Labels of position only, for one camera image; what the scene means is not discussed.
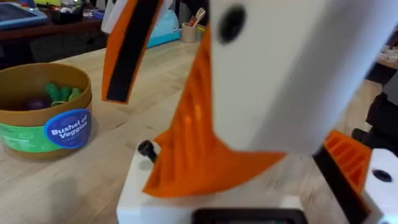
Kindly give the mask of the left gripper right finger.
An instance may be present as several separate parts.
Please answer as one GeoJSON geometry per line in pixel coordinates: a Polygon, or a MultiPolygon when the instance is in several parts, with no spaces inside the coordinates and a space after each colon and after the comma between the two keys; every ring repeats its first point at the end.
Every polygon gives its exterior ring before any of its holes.
{"type": "Polygon", "coordinates": [[[397,155],[332,131],[313,160],[348,223],[397,224],[397,155]]]}

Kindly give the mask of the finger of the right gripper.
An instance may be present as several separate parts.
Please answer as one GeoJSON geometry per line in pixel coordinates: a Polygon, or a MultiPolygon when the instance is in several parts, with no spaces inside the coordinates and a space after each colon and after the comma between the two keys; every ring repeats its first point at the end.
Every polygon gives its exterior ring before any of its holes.
{"type": "Polygon", "coordinates": [[[397,25],[397,0],[214,0],[213,130],[235,151],[316,152],[397,25]]]}
{"type": "Polygon", "coordinates": [[[108,36],[101,99],[129,101],[142,56],[163,5],[161,0],[128,0],[108,36]]]}

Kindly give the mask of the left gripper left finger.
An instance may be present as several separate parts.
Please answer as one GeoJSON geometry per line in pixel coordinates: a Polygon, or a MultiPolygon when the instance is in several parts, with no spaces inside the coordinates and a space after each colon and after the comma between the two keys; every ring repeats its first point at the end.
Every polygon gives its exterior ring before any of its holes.
{"type": "Polygon", "coordinates": [[[154,139],[160,152],[142,190],[153,197],[232,189],[285,157],[283,152],[236,152],[214,134],[210,34],[207,28],[169,129],[154,139]]]}

